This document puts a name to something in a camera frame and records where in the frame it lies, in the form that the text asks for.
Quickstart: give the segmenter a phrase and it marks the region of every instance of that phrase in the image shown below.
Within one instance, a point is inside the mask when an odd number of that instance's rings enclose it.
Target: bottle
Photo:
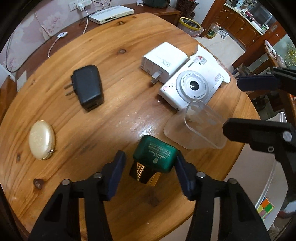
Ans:
[[[206,34],[208,39],[212,39],[216,36],[217,32],[220,30],[221,26],[218,23],[212,23],[209,31]]]

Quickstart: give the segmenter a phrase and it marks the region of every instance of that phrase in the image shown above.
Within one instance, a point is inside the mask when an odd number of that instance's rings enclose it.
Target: green block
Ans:
[[[157,172],[169,173],[174,166],[178,150],[161,140],[144,135],[138,144],[133,158],[138,163]]]
[[[272,206],[271,203],[269,203],[264,209],[267,213],[269,213],[274,207]]]

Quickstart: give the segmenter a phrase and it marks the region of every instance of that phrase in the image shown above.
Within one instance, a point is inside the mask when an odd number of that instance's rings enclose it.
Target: round wooden table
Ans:
[[[164,136],[164,125],[175,110],[158,95],[162,84],[152,86],[151,76],[140,69],[141,58],[165,41],[190,56],[198,42],[153,14],[120,21],[123,24],[115,20],[98,26],[47,59],[27,80],[0,126],[0,183],[28,231],[63,179],[86,179],[123,150],[127,164],[117,194],[105,202],[111,233],[114,240],[159,240],[192,215],[194,202],[183,196],[174,170],[162,174],[156,187],[129,176],[140,138],[149,134],[174,145],[188,162],[219,180],[228,174],[243,147],[228,141],[222,150],[185,150]],[[86,113],[76,95],[65,96],[63,87],[70,83],[74,70],[89,64],[100,71],[105,101]],[[209,105],[224,118],[259,118],[233,77]],[[37,120],[51,124],[56,135],[57,152],[45,161],[36,160],[29,150],[28,134]],[[43,180],[40,190],[34,179]]]

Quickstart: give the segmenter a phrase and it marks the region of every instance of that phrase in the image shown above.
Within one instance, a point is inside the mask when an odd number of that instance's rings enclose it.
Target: transparent plastic box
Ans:
[[[222,130],[225,121],[201,100],[194,100],[168,120],[163,132],[188,150],[222,149],[227,141]]]

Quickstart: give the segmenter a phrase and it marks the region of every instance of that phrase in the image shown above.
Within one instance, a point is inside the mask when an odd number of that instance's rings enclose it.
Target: white box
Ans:
[[[99,11],[93,14],[89,19],[97,24],[103,24],[133,13],[133,9],[119,5]]]

